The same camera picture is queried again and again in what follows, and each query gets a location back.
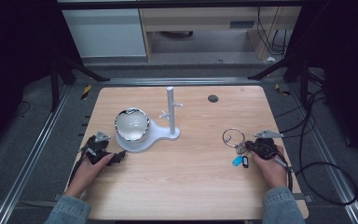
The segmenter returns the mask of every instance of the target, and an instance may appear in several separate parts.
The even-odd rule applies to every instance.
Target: metal frame
[[[34,7],[57,7],[61,10],[84,9],[128,9],[128,8],[177,8],[177,7],[302,7],[322,3],[324,0],[181,0],[181,1],[120,1],[120,2],[75,2],[39,4]]]
[[[14,207],[19,201],[22,191],[24,190],[29,177],[31,176],[32,171],[36,166],[39,156],[42,154],[43,148],[48,141],[48,137],[50,136],[51,131],[54,128],[54,124],[62,111],[63,105],[65,104],[66,98],[70,90],[71,86],[64,86],[61,95],[61,102],[58,104],[57,109],[54,112],[51,112],[48,116],[48,120],[46,121],[41,133],[37,137],[37,140],[34,143],[34,147],[32,148],[26,162],[22,166],[21,171],[16,178],[16,181],[11,187],[4,202],[0,205],[0,223],[7,223],[11,213],[14,210]]]

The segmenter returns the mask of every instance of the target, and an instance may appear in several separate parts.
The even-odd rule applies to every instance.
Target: key ring
[[[237,132],[239,132],[240,134],[242,134],[242,141],[241,141],[241,143],[242,143],[242,142],[245,142],[245,134],[244,134],[241,130],[239,130],[239,129],[237,129],[237,128],[230,128],[230,129],[225,130],[225,131],[223,132],[223,135],[222,135],[223,142],[224,142],[227,146],[229,146],[229,147],[237,147],[237,146],[238,146],[238,145],[231,145],[231,144],[228,143],[228,141],[231,139],[231,135],[229,135],[228,138],[225,138],[225,133],[228,132],[228,131],[231,131],[231,130],[237,131]]]

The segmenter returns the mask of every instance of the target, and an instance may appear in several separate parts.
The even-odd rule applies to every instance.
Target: white pole
[[[170,121],[170,134],[175,134],[175,112],[174,112],[174,102],[173,102],[173,87],[170,86],[167,88],[168,95],[168,109],[170,115],[168,116]]]

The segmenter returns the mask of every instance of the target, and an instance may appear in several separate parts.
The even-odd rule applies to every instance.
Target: key
[[[237,151],[237,155],[242,155],[243,153],[245,153],[247,151],[245,143],[241,142],[239,143],[236,147],[235,147],[236,151]]]

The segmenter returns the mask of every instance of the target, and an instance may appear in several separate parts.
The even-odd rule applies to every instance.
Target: blue key tag
[[[234,161],[232,161],[232,164],[233,164],[234,166],[238,166],[238,165],[242,164],[242,160],[243,160],[243,157],[242,157],[242,156],[238,156],[237,158],[235,158]]]

